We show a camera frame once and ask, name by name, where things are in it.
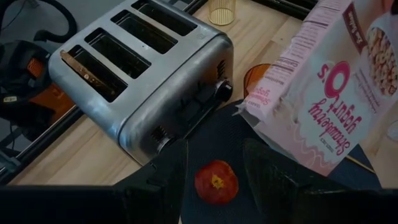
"butcher block counter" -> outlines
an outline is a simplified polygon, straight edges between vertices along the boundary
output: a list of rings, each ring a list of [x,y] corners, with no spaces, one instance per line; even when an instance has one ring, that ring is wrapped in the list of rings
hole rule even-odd
[[[301,21],[249,0],[237,0],[236,19],[216,27],[234,44],[234,93],[243,98],[245,73],[259,63],[272,63],[289,45]],[[195,17],[210,23],[205,4]],[[112,185],[140,168],[89,119],[82,116],[11,184]]]

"toaster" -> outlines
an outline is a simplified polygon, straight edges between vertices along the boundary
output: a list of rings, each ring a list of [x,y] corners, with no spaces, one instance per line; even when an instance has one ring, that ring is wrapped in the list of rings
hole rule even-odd
[[[227,35],[162,1],[124,1],[49,60],[52,80],[144,165],[232,95]]]

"floor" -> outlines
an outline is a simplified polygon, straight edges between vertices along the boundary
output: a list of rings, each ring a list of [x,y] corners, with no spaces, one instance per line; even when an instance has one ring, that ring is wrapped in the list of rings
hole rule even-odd
[[[74,16],[79,29],[86,27],[99,16],[124,0],[58,0]],[[175,7],[183,9],[191,0],[165,0],[171,2]],[[47,3],[38,1],[39,6],[33,7],[24,0],[13,3],[6,11],[2,27],[6,27],[0,36],[0,43],[12,42],[21,39],[32,41],[38,30],[46,29],[56,34],[66,33],[68,27],[63,15]],[[48,42],[47,49],[56,49],[60,44]],[[10,134],[9,121],[0,118],[0,140]],[[13,149],[23,151],[31,142],[24,136],[16,138]]]

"cereal box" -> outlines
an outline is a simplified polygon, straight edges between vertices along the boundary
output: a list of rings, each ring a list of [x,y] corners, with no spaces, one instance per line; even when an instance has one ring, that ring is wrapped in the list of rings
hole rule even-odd
[[[246,121],[275,150],[323,175],[359,143],[371,162],[383,145],[398,146],[396,7],[319,1],[240,105]]]

